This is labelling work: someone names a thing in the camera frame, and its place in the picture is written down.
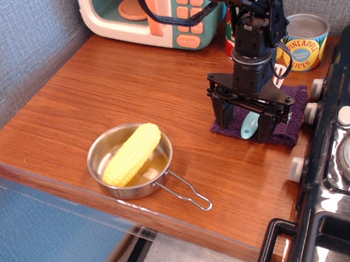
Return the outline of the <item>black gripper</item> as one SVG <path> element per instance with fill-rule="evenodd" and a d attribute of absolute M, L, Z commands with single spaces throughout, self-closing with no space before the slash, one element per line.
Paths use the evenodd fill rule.
<path fill-rule="evenodd" d="M 217 124 L 226 128 L 233 119 L 235 106 L 259 114 L 257 142 L 265 144 L 276 126 L 291 119 L 290 108 L 294 99 L 273 83 L 273 78 L 283 80 L 292 65 L 286 67 L 283 76 L 275 73 L 275 51 L 262 57 L 248 58 L 238 53 L 232 55 L 232 73 L 209 73 L 207 95 L 213 102 Z"/>

